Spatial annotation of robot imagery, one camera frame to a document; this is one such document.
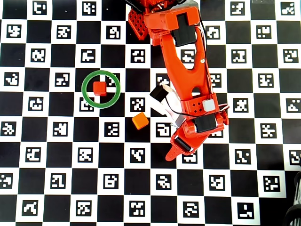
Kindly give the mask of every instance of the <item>red cube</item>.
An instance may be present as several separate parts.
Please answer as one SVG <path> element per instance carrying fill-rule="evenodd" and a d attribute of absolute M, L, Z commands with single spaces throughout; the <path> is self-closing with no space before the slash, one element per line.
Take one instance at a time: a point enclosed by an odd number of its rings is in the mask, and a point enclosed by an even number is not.
<path fill-rule="evenodd" d="M 107 95 L 107 83 L 105 81 L 93 82 L 93 92 L 95 96 L 105 97 Z"/>

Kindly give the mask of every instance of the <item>orange cube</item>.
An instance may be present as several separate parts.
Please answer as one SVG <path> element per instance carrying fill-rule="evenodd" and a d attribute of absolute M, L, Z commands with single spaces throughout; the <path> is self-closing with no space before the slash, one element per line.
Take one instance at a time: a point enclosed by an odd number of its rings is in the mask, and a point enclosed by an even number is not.
<path fill-rule="evenodd" d="M 146 118 L 143 112 L 133 117 L 132 121 L 137 129 L 142 129 L 149 124 L 149 120 Z"/>
<path fill-rule="evenodd" d="M 105 81 L 93 82 L 93 92 L 95 96 L 105 97 L 107 95 L 107 83 Z"/>

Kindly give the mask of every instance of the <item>white square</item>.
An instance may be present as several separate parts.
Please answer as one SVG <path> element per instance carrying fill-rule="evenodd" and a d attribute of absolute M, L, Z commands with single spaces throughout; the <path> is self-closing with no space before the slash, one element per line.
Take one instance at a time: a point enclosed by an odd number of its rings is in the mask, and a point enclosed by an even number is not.
<path fill-rule="evenodd" d="M 176 131 L 176 127 L 171 125 L 169 118 L 150 119 L 150 142 L 170 143 L 171 136 Z"/>
<path fill-rule="evenodd" d="M 264 187 L 269 186 L 269 181 L 263 182 L 263 177 L 272 176 L 277 177 L 278 183 L 280 185 L 277 188 L 272 188 L 274 191 L 269 189 L 264 190 Z M 286 188 L 285 188 L 285 171 L 281 170 L 258 170 L 257 171 L 257 181 L 258 181 L 258 194 L 260 198 L 286 198 Z"/>
<path fill-rule="evenodd" d="M 253 68 L 254 93 L 280 93 L 278 68 Z"/>
<path fill-rule="evenodd" d="M 44 194 L 71 194 L 72 168 L 46 168 Z"/>
<path fill-rule="evenodd" d="M 25 67 L 0 67 L 0 90 L 3 92 L 23 92 Z"/>
<path fill-rule="evenodd" d="M 97 194 L 124 195 L 124 169 L 99 168 Z"/>
<path fill-rule="evenodd" d="M 124 195 L 123 221 L 128 223 L 151 222 L 151 196 L 150 195 Z"/>
<path fill-rule="evenodd" d="M 151 195 L 177 196 L 177 169 L 151 169 L 150 171 Z"/>
<path fill-rule="evenodd" d="M 13 122 L 13 124 L 16 123 L 16 129 L 11 127 L 14 125 L 10 124 L 9 122 Z M 7 133 L 7 135 L 4 136 L 1 136 L 0 134 L 0 142 L 20 142 L 22 134 L 22 116 L 0 116 L 0 129 L 2 130 L 1 134 Z"/>
<path fill-rule="evenodd" d="M 233 2 L 244 2 L 244 5 L 234 5 Z M 226 21 L 248 21 L 251 20 L 250 0 L 225 0 Z"/>
<path fill-rule="evenodd" d="M 47 44 L 47 43 L 26 44 L 25 67 L 50 68 L 50 64 L 51 64 L 51 44 Z"/>
<path fill-rule="evenodd" d="M 283 144 L 283 158 L 285 171 L 299 171 L 301 159 L 301 145 Z"/>
<path fill-rule="evenodd" d="M 22 116 L 47 117 L 49 112 L 48 92 L 24 92 Z"/>
<path fill-rule="evenodd" d="M 23 201 L 33 201 L 23 208 Z M 36 216 L 22 216 L 22 212 L 31 212 Z M 16 205 L 16 222 L 43 222 L 44 195 L 43 194 L 18 194 Z"/>
<path fill-rule="evenodd" d="M 99 68 L 101 54 L 101 44 L 76 44 L 75 65 L 77 68 Z"/>
<path fill-rule="evenodd" d="M 70 222 L 96 222 L 97 202 L 96 194 L 72 194 Z"/>
<path fill-rule="evenodd" d="M 251 44 L 229 44 L 226 45 L 227 68 L 240 69 L 252 68 L 252 45 Z"/>
<path fill-rule="evenodd" d="M 227 93 L 229 118 L 254 118 L 253 93 Z"/>
<path fill-rule="evenodd" d="M 231 179 L 228 169 L 204 169 L 204 196 L 231 197 Z"/>
<path fill-rule="evenodd" d="M 125 45 L 126 25 L 126 21 L 103 20 L 101 26 L 101 43 L 105 45 Z"/>
<path fill-rule="evenodd" d="M 100 97 L 94 95 L 93 92 L 88 92 L 90 98 L 94 98 L 94 102 L 99 103 Z M 99 108 L 90 106 L 81 92 L 74 93 L 74 117 L 99 117 Z"/>
<path fill-rule="evenodd" d="M 27 20 L 52 20 L 52 0 L 43 0 L 46 4 L 36 4 L 35 1 L 27 1 Z"/>
<path fill-rule="evenodd" d="M 1 43 L 24 43 L 25 44 L 26 34 L 27 34 L 27 20 L 11 20 L 11 19 L 2 20 Z"/>
<path fill-rule="evenodd" d="M 98 168 L 99 143 L 98 142 L 73 142 L 72 168 Z"/>
<path fill-rule="evenodd" d="M 251 20 L 252 44 L 277 44 L 277 42 L 277 23 L 275 20 Z"/>
<path fill-rule="evenodd" d="M 245 203 L 244 213 L 238 214 L 238 203 Z M 251 203 L 253 211 L 248 211 L 247 205 Z M 260 225 L 259 198 L 258 197 L 231 197 L 232 223 L 235 225 Z"/>
<path fill-rule="evenodd" d="M 293 5 L 283 6 L 281 4 L 293 2 Z M 280 0 L 275 1 L 276 20 L 300 21 L 300 1 Z"/>
<path fill-rule="evenodd" d="M 256 144 L 283 144 L 282 121 L 277 118 L 255 118 L 255 141 Z"/>
<path fill-rule="evenodd" d="M 228 144 L 229 143 L 229 126 L 224 125 L 222 131 L 212 133 L 204 144 Z"/>
<path fill-rule="evenodd" d="M 277 52 L 278 68 L 301 68 L 301 44 L 278 44 Z"/>
<path fill-rule="evenodd" d="M 226 22 L 225 21 L 203 21 L 206 29 L 208 45 L 225 45 L 226 44 Z"/>
<path fill-rule="evenodd" d="M 257 170 L 256 144 L 229 144 L 230 170 Z"/>
<path fill-rule="evenodd" d="M 20 168 L 46 168 L 47 142 L 21 142 Z"/>
<path fill-rule="evenodd" d="M 151 45 L 149 44 L 126 45 L 126 68 L 150 68 L 150 51 Z"/>
<path fill-rule="evenodd" d="M 77 7 L 76 7 L 77 21 L 101 21 L 102 20 L 101 1 L 78 0 L 76 1 L 76 3 L 77 3 Z"/>
<path fill-rule="evenodd" d="M 49 92 L 74 92 L 75 68 L 51 67 Z"/>
<path fill-rule="evenodd" d="M 227 93 L 227 69 L 209 68 L 214 93 Z"/>
<path fill-rule="evenodd" d="M 124 143 L 124 168 L 125 169 L 150 169 L 151 168 L 150 143 Z"/>
<path fill-rule="evenodd" d="M 205 201 L 203 196 L 177 196 L 177 210 L 179 224 L 204 224 L 205 223 Z"/>
<path fill-rule="evenodd" d="M 52 44 L 76 44 L 76 36 L 77 36 L 77 22 L 75 20 L 53 20 L 52 21 L 51 24 Z"/>
<path fill-rule="evenodd" d="M 202 170 L 203 166 L 203 145 L 191 155 L 180 154 L 176 158 L 177 169 L 183 170 Z"/>
<path fill-rule="evenodd" d="M 100 117 L 98 134 L 99 134 L 99 139 L 98 139 L 99 142 L 124 143 L 125 118 L 124 117 Z"/>
<path fill-rule="evenodd" d="M 0 168 L 0 181 L 1 194 L 18 194 L 19 168 Z"/>
<path fill-rule="evenodd" d="M 301 119 L 301 93 L 280 93 L 280 106 L 282 119 Z"/>
<path fill-rule="evenodd" d="M 126 69 L 125 68 L 101 68 L 104 71 L 113 73 L 114 75 L 120 75 L 120 91 L 124 93 L 126 91 Z M 100 81 L 105 81 L 106 75 L 100 75 Z M 116 87 L 109 87 L 107 85 L 107 93 L 116 93 Z"/>
<path fill-rule="evenodd" d="M 47 142 L 72 142 L 73 125 L 73 117 L 48 117 Z"/>
<path fill-rule="evenodd" d="M 146 117 L 150 118 L 151 116 L 150 94 L 146 92 L 136 92 L 136 93 L 126 92 L 125 93 L 125 116 L 132 118 L 141 112 L 143 112 Z"/>

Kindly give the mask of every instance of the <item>green ring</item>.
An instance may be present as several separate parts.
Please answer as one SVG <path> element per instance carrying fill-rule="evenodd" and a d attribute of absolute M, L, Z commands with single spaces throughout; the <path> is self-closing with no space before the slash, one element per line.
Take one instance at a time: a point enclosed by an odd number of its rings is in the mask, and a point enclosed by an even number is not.
<path fill-rule="evenodd" d="M 106 103 L 103 103 L 103 104 L 96 103 L 93 100 L 91 100 L 88 93 L 87 93 L 88 83 L 91 81 L 91 79 L 93 79 L 94 77 L 96 77 L 98 75 L 106 75 L 106 76 L 110 77 L 111 79 L 113 79 L 113 81 L 116 85 L 116 93 L 113 96 L 113 98 L 109 102 L 106 102 Z M 83 97 L 84 97 L 85 101 L 89 105 L 91 105 L 92 107 L 105 109 L 105 108 L 111 107 L 113 104 L 115 104 L 118 101 L 118 99 L 120 97 L 120 93 L 121 93 L 121 91 L 120 91 L 120 82 L 119 82 L 118 78 L 116 77 L 116 75 L 112 74 L 111 72 L 108 72 L 108 71 L 95 71 L 95 72 L 90 73 L 84 79 L 84 81 L 81 85 L 81 93 L 83 94 Z"/>

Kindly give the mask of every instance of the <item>checkerboard mat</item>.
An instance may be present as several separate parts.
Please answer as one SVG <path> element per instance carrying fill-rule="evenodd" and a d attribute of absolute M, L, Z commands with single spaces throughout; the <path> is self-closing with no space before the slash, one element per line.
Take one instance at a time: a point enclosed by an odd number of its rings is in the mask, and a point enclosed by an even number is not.
<path fill-rule="evenodd" d="M 171 84 L 113 0 L 0 1 L 0 225 L 280 225 L 301 158 L 298 0 L 202 0 L 211 81 L 230 125 L 165 161 L 175 131 L 149 92 Z M 193 45 L 177 49 L 191 68 Z M 81 84 L 114 73 L 118 102 Z M 107 102 L 116 87 L 105 77 Z M 150 123 L 138 131 L 131 117 Z"/>

